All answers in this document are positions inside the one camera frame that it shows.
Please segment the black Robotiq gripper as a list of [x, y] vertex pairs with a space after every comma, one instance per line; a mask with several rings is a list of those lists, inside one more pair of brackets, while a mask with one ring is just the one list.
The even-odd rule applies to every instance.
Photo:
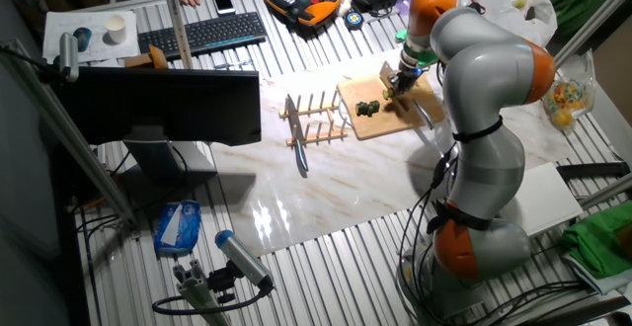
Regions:
[[399, 96], [404, 92], [409, 93], [423, 73], [423, 68], [410, 67], [405, 63], [401, 63], [399, 65], [399, 73], [397, 74], [398, 80], [394, 84], [394, 95]]

